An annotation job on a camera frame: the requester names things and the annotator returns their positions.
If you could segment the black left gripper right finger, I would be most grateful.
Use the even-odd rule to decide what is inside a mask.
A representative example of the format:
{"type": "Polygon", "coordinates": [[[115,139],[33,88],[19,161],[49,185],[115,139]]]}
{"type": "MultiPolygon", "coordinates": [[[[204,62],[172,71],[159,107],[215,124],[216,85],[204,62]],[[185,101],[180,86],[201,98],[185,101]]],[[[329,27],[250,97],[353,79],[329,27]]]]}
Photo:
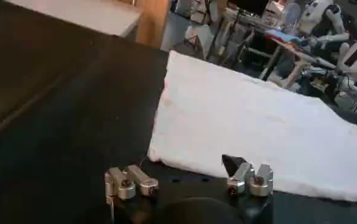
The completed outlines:
{"type": "Polygon", "coordinates": [[[228,193],[235,196],[248,192],[255,197],[273,194],[274,172],[270,165],[261,164],[255,171],[253,165],[242,157],[223,154],[221,159],[228,174],[228,193]]]}

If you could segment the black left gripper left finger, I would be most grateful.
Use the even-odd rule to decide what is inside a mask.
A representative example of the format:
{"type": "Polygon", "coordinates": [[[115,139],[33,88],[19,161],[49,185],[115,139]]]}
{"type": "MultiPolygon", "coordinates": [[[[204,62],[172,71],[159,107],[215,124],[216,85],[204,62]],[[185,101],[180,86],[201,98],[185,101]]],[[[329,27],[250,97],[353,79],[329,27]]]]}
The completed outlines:
{"type": "Polygon", "coordinates": [[[159,190],[157,179],[149,177],[139,166],[129,165],[123,170],[111,167],[105,172],[105,199],[111,205],[115,198],[130,200],[139,192],[146,197],[156,195],[159,190]]]}

